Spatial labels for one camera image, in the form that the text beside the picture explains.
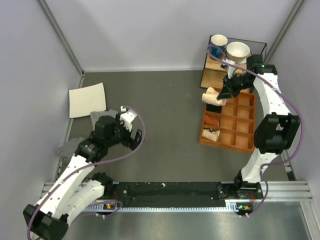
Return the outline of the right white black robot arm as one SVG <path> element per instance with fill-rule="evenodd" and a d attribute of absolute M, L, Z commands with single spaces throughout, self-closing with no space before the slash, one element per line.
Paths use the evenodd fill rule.
<path fill-rule="evenodd" d="M 226 59 L 220 63 L 227 74 L 217 99 L 232 99 L 241 90 L 255 88 L 263 110 L 263 120 L 253 135 L 253 153 L 246 166 L 238 172 L 229 192 L 239 199 L 247 199 L 261 193 L 261 176 L 274 165 L 275 158 L 291 147 L 301 119 L 286 106 L 278 86 L 278 71 L 273 64 L 265 64 L 262 55 L 247 57 L 246 68 L 241 75 L 236 75 L 238 66 L 234 61 Z"/>

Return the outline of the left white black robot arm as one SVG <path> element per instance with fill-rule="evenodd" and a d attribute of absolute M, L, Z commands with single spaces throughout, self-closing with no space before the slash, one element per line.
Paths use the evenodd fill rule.
<path fill-rule="evenodd" d="M 114 193 L 113 180 L 105 173 L 95 173 L 87 186 L 78 186 L 98 165 L 107 164 L 103 158 L 109 148 L 122 144 L 135 153 L 145 139 L 138 129 L 132 137 L 132 122 L 139 114 L 133 110 L 101 116 L 94 130 L 76 148 L 71 160 L 51 189 L 34 205 L 27 205 L 23 216 L 27 224 L 27 238 L 31 233 L 43 240 L 61 240 L 71 223 L 95 200 L 109 198 Z"/>

